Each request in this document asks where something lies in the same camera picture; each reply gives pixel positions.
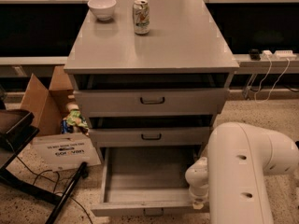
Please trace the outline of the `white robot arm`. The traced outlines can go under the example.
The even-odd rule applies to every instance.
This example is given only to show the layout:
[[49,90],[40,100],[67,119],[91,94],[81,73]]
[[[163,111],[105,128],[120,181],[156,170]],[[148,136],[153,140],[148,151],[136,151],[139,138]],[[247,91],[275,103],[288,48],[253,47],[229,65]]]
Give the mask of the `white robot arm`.
[[298,166],[298,146],[287,135],[227,122],[210,135],[207,155],[185,173],[195,209],[209,205],[210,224],[274,224],[264,183]]

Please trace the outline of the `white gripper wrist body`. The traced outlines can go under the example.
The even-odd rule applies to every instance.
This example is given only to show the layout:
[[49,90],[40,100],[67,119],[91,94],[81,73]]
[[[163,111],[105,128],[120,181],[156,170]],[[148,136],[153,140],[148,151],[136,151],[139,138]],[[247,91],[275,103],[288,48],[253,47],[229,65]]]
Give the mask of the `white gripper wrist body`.
[[189,193],[194,202],[204,203],[207,201],[208,185],[203,185],[201,187],[190,186]]

